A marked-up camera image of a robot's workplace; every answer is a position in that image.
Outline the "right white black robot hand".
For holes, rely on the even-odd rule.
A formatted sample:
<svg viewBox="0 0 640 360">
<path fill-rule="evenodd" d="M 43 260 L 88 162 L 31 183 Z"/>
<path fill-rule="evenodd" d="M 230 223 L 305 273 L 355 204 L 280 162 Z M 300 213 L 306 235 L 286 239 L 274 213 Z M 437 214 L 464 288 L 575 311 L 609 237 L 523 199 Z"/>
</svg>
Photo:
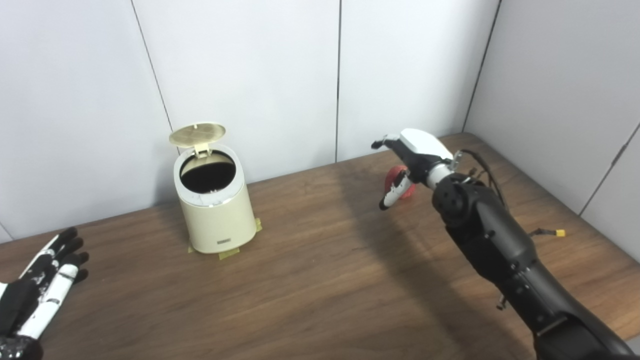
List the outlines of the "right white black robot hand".
<svg viewBox="0 0 640 360">
<path fill-rule="evenodd" d="M 413 184 L 435 191 L 441 180 L 454 173 L 452 153 L 438 137 L 423 130 L 404 129 L 398 134 L 386 134 L 371 144 L 373 150 L 382 147 L 392 150 L 406 167 L 398 171 L 380 200 L 382 211 L 395 205 Z"/>
</svg>

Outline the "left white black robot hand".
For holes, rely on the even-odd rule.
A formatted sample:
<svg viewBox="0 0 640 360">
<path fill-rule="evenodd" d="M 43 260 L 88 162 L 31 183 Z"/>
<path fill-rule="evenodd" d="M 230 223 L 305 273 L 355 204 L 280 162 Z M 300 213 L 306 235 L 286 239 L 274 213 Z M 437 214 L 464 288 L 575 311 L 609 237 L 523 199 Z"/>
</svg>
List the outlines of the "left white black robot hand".
<svg viewBox="0 0 640 360">
<path fill-rule="evenodd" d="M 75 227 L 55 235 L 23 272 L 0 290 L 0 357 L 41 360 L 41 337 L 62 307 L 73 285 L 86 280 L 89 253 Z"/>
</svg>

